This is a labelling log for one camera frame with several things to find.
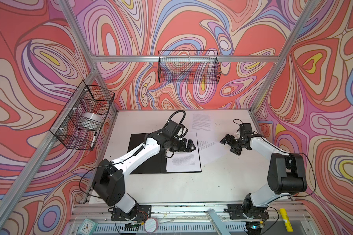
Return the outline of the printed paper sheet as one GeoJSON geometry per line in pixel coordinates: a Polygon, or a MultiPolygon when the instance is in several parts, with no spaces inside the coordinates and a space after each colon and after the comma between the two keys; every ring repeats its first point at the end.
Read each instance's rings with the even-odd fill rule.
{"type": "Polygon", "coordinates": [[[196,149],[193,152],[176,152],[166,161],[167,173],[195,173],[202,172],[200,153],[198,149],[198,135],[196,132],[188,133],[185,138],[192,140],[196,149]]]}
{"type": "Polygon", "coordinates": [[[197,132],[197,141],[202,165],[210,164],[226,155],[226,147],[212,134],[197,132]]]}
{"type": "Polygon", "coordinates": [[[191,127],[193,130],[210,131],[212,118],[210,115],[194,113],[192,115],[191,127]]]}

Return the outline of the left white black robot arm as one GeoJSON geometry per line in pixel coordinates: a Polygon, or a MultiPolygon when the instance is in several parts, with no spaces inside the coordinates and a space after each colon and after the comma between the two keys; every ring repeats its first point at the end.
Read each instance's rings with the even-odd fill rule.
{"type": "Polygon", "coordinates": [[[160,130],[150,133],[143,143],[122,157],[112,161],[102,160],[94,175],[92,189],[108,206],[115,206],[127,214],[135,213],[138,211],[138,203],[126,192],[126,179],[129,175],[164,150],[195,152],[197,143],[197,134],[192,134],[190,139],[186,139],[162,133],[160,130]]]}

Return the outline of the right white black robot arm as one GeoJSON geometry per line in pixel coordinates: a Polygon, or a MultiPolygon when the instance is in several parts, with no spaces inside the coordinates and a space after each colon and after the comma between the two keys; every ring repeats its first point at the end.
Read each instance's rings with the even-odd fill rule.
{"type": "Polygon", "coordinates": [[[261,216],[271,202],[306,191],[306,170],[300,154],[281,150],[256,133],[246,133],[238,138],[227,134],[220,143],[229,145],[230,152],[238,156],[243,149],[254,150],[269,161],[267,183],[243,200],[239,211],[244,217],[261,216]]]}

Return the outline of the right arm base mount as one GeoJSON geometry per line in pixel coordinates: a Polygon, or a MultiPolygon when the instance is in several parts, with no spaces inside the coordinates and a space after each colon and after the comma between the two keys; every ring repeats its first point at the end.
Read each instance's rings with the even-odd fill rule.
{"type": "Polygon", "coordinates": [[[268,220],[269,214],[266,208],[257,208],[243,204],[227,204],[224,212],[229,214],[230,219],[247,219],[247,220],[268,220]]]}

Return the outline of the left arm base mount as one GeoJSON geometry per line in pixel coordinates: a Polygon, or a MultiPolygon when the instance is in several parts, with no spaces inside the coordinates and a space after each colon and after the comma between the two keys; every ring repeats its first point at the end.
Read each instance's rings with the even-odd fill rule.
{"type": "Polygon", "coordinates": [[[118,207],[111,208],[111,221],[145,221],[151,217],[152,206],[137,205],[129,213],[125,213],[118,207]]]}

